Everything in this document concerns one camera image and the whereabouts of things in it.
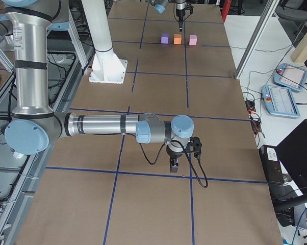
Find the near teach pendant tablet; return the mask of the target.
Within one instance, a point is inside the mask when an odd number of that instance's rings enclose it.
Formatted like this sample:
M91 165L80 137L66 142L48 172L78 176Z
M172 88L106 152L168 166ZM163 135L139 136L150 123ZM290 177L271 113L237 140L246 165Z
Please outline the near teach pendant tablet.
M300 118L293 93L290 88L264 85L262 96L267 111L274 116Z

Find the pink foam block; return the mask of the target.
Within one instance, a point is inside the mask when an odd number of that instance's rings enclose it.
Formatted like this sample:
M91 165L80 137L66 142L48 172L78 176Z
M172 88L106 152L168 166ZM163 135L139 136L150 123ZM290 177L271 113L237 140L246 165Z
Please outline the pink foam block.
M195 34L189 35L189 45L197 45L197 35Z

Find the black computer box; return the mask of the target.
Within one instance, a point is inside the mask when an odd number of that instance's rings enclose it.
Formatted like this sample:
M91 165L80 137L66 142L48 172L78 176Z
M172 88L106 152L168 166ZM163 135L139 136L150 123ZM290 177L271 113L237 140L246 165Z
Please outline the black computer box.
M275 147L271 145L262 145L259 148L259 155L267 182L283 185L283 173Z

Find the white pedestal column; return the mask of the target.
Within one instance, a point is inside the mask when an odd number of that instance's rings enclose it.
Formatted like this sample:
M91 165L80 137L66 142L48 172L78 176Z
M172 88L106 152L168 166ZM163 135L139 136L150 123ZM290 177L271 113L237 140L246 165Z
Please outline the white pedestal column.
M104 1L82 1L95 55L89 81L92 83L122 84L127 60L115 54Z

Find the aluminium frame post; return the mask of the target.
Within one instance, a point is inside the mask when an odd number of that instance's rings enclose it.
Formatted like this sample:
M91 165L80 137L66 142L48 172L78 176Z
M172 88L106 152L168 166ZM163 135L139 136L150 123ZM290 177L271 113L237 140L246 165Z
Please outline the aluminium frame post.
M279 3L279 0L269 0L267 1L266 7L263 10L263 13L255 27L255 30L251 36L251 39L247 45L247 48L240 60L240 63L237 67L237 70L235 72L235 79L239 79L241 74L243 73L246 65L248 64L248 61L250 60L250 57L252 56L253 51L256 48L256 45L263 34L266 25L271 18L272 14L274 13L277 5Z

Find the orange foam block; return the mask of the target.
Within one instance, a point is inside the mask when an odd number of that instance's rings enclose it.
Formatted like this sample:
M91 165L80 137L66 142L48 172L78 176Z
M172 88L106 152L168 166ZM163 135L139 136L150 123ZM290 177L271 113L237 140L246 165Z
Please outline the orange foam block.
M181 45L182 44L182 35L181 34L174 34L173 44L175 44L175 45Z

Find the far teach pendant tablet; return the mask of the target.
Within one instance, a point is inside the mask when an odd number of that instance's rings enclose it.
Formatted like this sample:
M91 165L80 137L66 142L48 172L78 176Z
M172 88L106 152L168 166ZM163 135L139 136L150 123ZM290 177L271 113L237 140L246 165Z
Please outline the far teach pendant tablet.
M307 70L288 63L282 63L276 68L273 81L293 91L301 92L307 80Z

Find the black monitor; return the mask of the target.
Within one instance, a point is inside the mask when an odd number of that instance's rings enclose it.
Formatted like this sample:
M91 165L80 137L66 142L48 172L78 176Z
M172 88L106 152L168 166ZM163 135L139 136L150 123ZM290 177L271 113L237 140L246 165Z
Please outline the black monitor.
M301 189L307 193L307 119L303 120L276 146L276 154L286 171Z

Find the teach pendant tablet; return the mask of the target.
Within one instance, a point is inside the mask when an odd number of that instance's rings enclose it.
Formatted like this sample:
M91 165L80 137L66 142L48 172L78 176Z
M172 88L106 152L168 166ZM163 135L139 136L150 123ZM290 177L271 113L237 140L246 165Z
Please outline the teach pendant tablet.
M293 93L290 88L264 85L262 96L267 111L274 116L300 118Z
M288 63L282 63L276 68L273 81L293 91L301 92L307 80L307 70Z

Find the purple foam block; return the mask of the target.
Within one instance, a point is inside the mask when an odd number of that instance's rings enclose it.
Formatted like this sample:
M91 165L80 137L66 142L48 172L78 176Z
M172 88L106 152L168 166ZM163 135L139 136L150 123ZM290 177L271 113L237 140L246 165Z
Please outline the purple foam block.
M161 44L168 44L169 43L169 34L162 33L161 35Z

